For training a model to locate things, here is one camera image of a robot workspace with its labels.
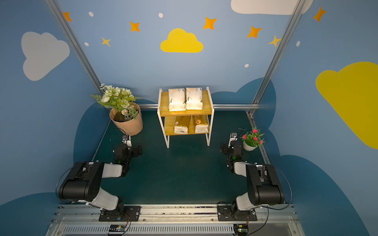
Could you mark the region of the white tissue pack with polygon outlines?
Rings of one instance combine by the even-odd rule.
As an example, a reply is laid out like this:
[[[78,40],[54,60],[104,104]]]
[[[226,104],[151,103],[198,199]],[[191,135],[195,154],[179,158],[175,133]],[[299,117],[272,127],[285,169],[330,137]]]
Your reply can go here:
[[[202,88],[186,88],[186,109],[203,109]]]
[[[168,90],[170,112],[186,111],[186,98],[184,88],[170,88]]]

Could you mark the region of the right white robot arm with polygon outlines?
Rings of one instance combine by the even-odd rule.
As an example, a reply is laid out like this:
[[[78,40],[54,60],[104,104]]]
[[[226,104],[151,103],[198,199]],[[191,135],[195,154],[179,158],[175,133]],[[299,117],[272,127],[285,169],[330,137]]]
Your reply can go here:
[[[242,141],[236,138],[220,145],[220,152],[227,156],[226,165],[236,175],[246,178],[247,192],[236,197],[235,208],[238,211],[249,211],[257,207],[273,210],[284,210],[292,203],[292,189],[286,176],[283,176],[288,184],[290,200],[286,206],[274,208],[285,202],[285,194],[278,174],[283,172],[272,164],[251,164],[242,160]]]

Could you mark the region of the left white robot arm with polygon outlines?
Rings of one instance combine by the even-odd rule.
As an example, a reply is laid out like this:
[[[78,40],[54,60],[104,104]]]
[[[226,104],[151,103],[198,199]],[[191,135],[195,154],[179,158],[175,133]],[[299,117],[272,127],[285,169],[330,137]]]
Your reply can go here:
[[[135,147],[121,144],[114,149],[114,162],[78,161],[66,174],[62,184],[56,185],[58,198],[66,202],[84,202],[102,210],[121,213],[124,204],[120,197],[101,188],[107,178],[125,177],[130,169],[131,160],[143,153],[142,145]]]

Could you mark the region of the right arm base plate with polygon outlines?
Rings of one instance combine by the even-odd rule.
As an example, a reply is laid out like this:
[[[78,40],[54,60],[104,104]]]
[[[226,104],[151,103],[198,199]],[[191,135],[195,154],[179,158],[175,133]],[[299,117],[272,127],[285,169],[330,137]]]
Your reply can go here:
[[[227,205],[217,206],[218,221],[257,221],[255,210],[241,211],[236,207]]]

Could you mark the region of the gold tissue pack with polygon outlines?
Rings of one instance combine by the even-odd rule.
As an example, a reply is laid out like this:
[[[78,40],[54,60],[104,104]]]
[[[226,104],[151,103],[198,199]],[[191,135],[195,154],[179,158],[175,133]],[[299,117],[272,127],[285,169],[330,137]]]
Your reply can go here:
[[[174,124],[174,133],[187,135],[189,132],[190,116],[177,116]]]
[[[209,122],[207,115],[194,115],[194,130],[195,134],[207,133],[209,130]]]

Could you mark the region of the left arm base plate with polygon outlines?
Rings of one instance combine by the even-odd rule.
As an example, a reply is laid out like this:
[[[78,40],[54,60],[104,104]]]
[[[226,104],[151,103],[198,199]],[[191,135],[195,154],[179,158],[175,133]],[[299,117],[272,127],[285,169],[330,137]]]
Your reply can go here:
[[[137,222],[140,216],[141,206],[124,206],[123,210],[101,210],[99,222]]]

